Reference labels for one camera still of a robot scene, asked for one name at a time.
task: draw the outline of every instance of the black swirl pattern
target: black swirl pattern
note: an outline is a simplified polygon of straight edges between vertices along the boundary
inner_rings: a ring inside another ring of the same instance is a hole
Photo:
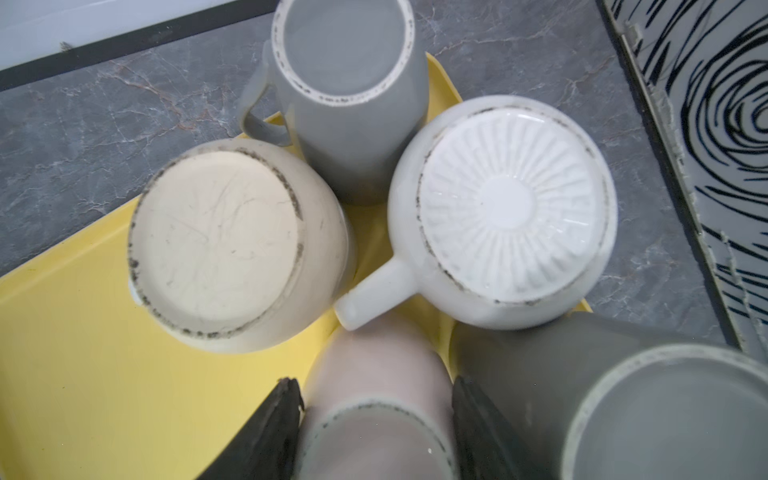
[[[711,274],[736,332],[768,358],[768,2],[604,1],[618,30],[640,32],[634,57],[673,108],[661,127],[684,145],[678,181]]]

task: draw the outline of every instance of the gray mug handle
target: gray mug handle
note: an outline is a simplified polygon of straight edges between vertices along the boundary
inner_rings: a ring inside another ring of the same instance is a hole
[[[269,40],[264,42],[264,48],[261,51],[261,60],[256,66],[256,71],[246,83],[240,101],[237,104],[237,119],[240,122],[240,128],[243,129],[249,137],[275,144],[279,147],[291,145],[288,130],[282,125],[268,124],[257,118],[251,113],[251,110],[264,95],[266,88],[270,86],[270,63],[272,55],[272,45]]]

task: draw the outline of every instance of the white mug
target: white mug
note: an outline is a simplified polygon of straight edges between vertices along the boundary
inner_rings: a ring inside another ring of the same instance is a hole
[[[262,141],[195,147],[144,189],[128,234],[131,286],[166,331],[244,353],[296,335],[351,280],[352,231],[328,185]]]
[[[297,480],[458,478],[451,379],[402,317],[334,332],[303,393]]]
[[[416,293],[485,328],[547,322],[597,282],[617,228],[592,139],[555,108],[504,95],[451,107],[416,135],[387,214],[394,256],[336,301],[347,329]]]
[[[296,146],[344,203],[386,201],[429,103],[408,0],[282,0],[271,34],[240,97],[243,131]],[[286,127],[250,113],[269,85]]]

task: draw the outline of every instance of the mug bottom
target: mug bottom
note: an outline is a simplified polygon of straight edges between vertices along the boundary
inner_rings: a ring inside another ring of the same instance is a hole
[[[294,478],[457,478],[452,454],[416,414],[366,402],[328,415],[302,442]]]

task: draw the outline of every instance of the concentric circle pattern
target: concentric circle pattern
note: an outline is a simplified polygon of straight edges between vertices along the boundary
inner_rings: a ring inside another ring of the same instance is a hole
[[[454,282],[531,302],[578,277],[606,222],[594,153],[566,123],[530,109],[446,129],[419,184],[423,239]]]

